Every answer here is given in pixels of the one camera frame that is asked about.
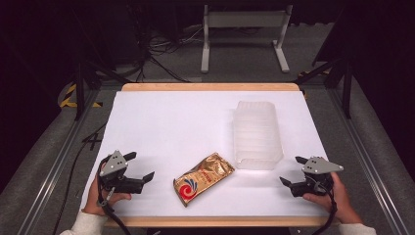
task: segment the cable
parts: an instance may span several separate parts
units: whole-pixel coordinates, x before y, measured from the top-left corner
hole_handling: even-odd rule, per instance
[[[312,234],[312,235],[318,235],[318,234],[322,233],[324,230],[326,230],[330,226],[330,224],[332,224],[333,218],[335,217],[335,214],[338,210],[337,209],[337,203],[335,201],[335,193],[334,192],[331,193],[326,187],[321,185],[319,182],[317,182],[312,177],[310,177],[308,175],[306,175],[305,177],[307,177],[308,179],[311,179],[312,181],[314,181],[314,183],[317,184],[317,187],[320,187],[320,188],[324,189],[324,191],[329,195],[330,200],[332,201],[332,210],[330,211],[330,215],[329,215],[329,218],[327,219],[326,223]]]
[[[94,137],[94,136],[98,133],[98,131],[100,131],[100,130],[101,130],[101,129],[102,129],[102,128],[106,125],[106,124],[107,124],[107,123],[104,123],[104,124],[103,124],[103,125],[101,125],[101,126],[100,126],[100,127],[99,127],[96,131],[94,131],[92,134],[90,134],[88,137],[86,137],[86,138],[84,138],[84,139],[82,140],[82,142],[84,142],[84,143],[83,143],[83,145],[80,147],[80,149],[79,149],[79,151],[77,152],[76,157],[75,157],[75,159],[74,159],[74,161],[73,161],[73,163],[72,163],[72,167],[71,167],[71,169],[70,169],[69,180],[68,180],[68,184],[67,184],[67,190],[66,190],[66,193],[65,193],[64,201],[62,202],[61,210],[59,211],[58,218],[57,218],[57,221],[56,221],[56,223],[55,223],[55,228],[53,229],[53,233],[52,233],[52,234],[56,234],[56,232],[57,232],[57,230],[58,230],[58,226],[59,226],[59,223],[60,223],[60,221],[61,221],[61,217],[62,217],[62,214],[63,214],[63,212],[64,212],[65,205],[66,205],[66,203],[67,203],[68,194],[69,194],[69,187],[70,187],[70,183],[71,183],[71,181],[72,181],[73,170],[74,170],[75,165],[76,165],[76,162],[77,162],[77,160],[78,160],[78,158],[79,158],[79,156],[80,156],[80,153],[82,152],[83,148],[85,148],[86,144],[88,144],[89,140],[91,140],[91,139],[92,139],[92,137]]]
[[[312,235],[320,234],[324,230],[326,230],[330,226],[330,224],[332,223],[333,218],[335,217],[335,214],[336,214],[336,211],[337,211],[337,203],[335,201],[334,193],[331,194],[330,191],[328,191],[325,187],[323,187],[321,185],[320,185],[320,187],[323,188],[326,191],[326,193],[329,195],[329,197],[332,201],[332,210],[330,211],[330,216],[327,219],[326,223],[321,228],[319,228],[317,231],[315,231]]]
[[[104,210],[104,213],[108,215],[113,221],[115,221],[118,226],[122,229],[125,235],[131,235],[131,233],[128,231],[128,228],[124,225],[124,223],[114,214],[114,210],[108,205],[108,203],[104,200],[104,197],[102,195],[102,191],[104,190],[101,186],[104,185],[100,175],[101,168],[104,163],[108,161],[109,157],[104,158],[101,160],[100,165],[97,169],[97,178],[98,178],[98,204],[102,205],[102,208]]]
[[[160,62],[158,62],[153,56],[150,57],[150,62],[152,62],[153,64],[161,67],[162,69],[164,69],[168,74],[170,74],[172,77],[174,77],[175,79],[179,80],[179,81],[184,81],[184,82],[191,82],[188,79],[182,78],[179,75],[177,75],[176,73],[174,73],[172,70],[169,70],[167,68],[165,68],[162,64],[160,64]]]

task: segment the white table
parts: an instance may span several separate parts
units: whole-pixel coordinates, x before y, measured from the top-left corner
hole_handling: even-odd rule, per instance
[[[235,165],[232,115],[239,101],[275,104],[283,160],[274,170],[236,169],[184,208],[174,178],[213,152]],[[127,177],[156,172],[141,194],[115,205],[126,226],[319,226],[327,220],[321,208],[294,198],[279,179],[303,181],[295,156],[326,158],[303,95],[291,83],[125,85],[116,94],[82,208],[99,161],[114,150],[137,152]]]

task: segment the transparent plastic box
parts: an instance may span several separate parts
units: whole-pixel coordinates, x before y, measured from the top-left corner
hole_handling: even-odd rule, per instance
[[[283,158],[274,104],[239,102],[233,127],[237,168],[270,170]]]

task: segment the black curtain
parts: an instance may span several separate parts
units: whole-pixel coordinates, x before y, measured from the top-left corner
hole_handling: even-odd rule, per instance
[[[327,62],[344,54],[350,56],[354,77],[413,179],[414,11],[414,4],[409,1],[372,0],[349,4],[315,60]]]
[[[59,114],[58,96],[73,74],[54,19],[35,1],[0,4],[1,191]]]

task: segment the metal frame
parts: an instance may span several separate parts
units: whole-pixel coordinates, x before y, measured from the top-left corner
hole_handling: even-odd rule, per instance
[[[287,60],[284,56],[282,45],[290,21],[293,5],[289,5],[285,11],[274,12],[210,12],[205,5],[204,15],[204,49],[202,53],[201,72],[208,72],[208,60],[210,53],[210,42],[208,40],[208,29],[210,27],[280,27],[278,40],[273,40],[272,45],[277,54],[278,62],[282,72],[289,72]]]

